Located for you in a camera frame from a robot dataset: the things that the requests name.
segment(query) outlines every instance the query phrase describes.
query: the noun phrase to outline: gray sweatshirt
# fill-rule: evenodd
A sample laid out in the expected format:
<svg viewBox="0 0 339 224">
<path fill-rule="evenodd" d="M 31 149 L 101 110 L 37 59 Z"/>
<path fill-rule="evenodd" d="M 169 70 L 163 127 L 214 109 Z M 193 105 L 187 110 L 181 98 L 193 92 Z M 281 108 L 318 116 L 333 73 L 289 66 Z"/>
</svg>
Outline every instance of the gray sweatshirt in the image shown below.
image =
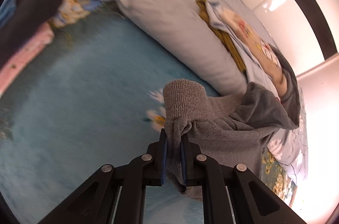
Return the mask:
<svg viewBox="0 0 339 224">
<path fill-rule="evenodd" d="M 281 53 L 274 49 L 288 82 L 281 101 L 253 82 L 244 96 L 208 97 L 199 83 L 176 80 L 164 88 L 165 131 L 168 138 L 167 177 L 184 195 L 202 200 L 201 187 L 183 185 L 180 165 L 181 136 L 198 144 L 203 154 L 219 164 L 245 164 L 256 176 L 261 173 L 261 155 L 280 128 L 299 126 L 300 102 L 297 80 Z"/>
</svg>

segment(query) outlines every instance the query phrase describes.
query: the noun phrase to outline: ribbed cuff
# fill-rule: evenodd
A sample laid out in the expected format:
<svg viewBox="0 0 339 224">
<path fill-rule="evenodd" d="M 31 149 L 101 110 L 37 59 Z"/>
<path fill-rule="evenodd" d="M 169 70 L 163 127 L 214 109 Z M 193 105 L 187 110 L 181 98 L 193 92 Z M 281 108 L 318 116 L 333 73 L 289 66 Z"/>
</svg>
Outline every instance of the ribbed cuff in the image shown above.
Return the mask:
<svg viewBox="0 0 339 224">
<path fill-rule="evenodd" d="M 207 121 L 211 106 L 205 88 L 193 81 L 176 80 L 168 83 L 164 90 L 166 119 Z"/>
</svg>

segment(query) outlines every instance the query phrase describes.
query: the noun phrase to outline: blue bedsheet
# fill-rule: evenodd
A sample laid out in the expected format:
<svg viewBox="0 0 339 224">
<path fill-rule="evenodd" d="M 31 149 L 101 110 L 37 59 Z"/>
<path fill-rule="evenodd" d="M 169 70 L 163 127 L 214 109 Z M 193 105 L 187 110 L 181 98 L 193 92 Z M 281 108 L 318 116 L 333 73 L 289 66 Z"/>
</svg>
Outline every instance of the blue bedsheet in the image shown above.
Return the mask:
<svg viewBox="0 0 339 224">
<path fill-rule="evenodd" d="M 145 153 L 161 89 L 185 78 L 217 92 L 128 19 L 100 8 L 56 38 L 0 100 L 0 191 L 22 224 L 41 220 L 101 165 Z M 147 188 L 147 224 L 203 223 L 202 203 Z"/>
</svg>

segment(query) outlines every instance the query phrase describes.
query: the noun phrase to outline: pink cloth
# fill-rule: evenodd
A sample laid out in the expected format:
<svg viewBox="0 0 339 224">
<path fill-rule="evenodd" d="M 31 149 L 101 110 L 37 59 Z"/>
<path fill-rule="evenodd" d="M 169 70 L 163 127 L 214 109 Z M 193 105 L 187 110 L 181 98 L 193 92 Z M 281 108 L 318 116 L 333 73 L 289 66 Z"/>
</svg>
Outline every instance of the pink cloth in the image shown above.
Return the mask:
<svg viewBox="0 0 339 224">
<path fill-rule="evenodd" d="M 20 72 L 52 42 L 54 33 L 50 25 L 43 23 L 26 44 L 16 52 L 0 70 L 0 98 Z"/>
</svg>

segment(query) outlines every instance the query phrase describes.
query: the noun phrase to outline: yellow towel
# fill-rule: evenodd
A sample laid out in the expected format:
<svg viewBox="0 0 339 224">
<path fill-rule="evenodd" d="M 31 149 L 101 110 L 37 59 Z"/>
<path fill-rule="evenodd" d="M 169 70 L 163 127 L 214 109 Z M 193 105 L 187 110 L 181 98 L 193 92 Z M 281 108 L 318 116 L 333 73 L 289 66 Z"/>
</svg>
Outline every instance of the yellow towel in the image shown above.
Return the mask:
<svg viewBox="0 0 339 224">
<path fill-rule="evenodd" d="M 240 72 L 245 72 L 246 71 L 245 64 L 242 58 L 240 57 L 238 50 L 235 48 L 234 43 L 231 40 L 231 37 L 229 36 L 229 34 L 222 30 L 216 29 L 210 25 L 210 17 L 207 14 L 206 5 L 205 5 L 206 0 L 195 0 L 195 2 L 200 7 L 199 17 L 204 22 L 206 22 L 208 27 L 213 31 L 213 33 L 220 39 L 220 41 L 225 46 L 225 48 L 230 52 Z"/>
</svg>

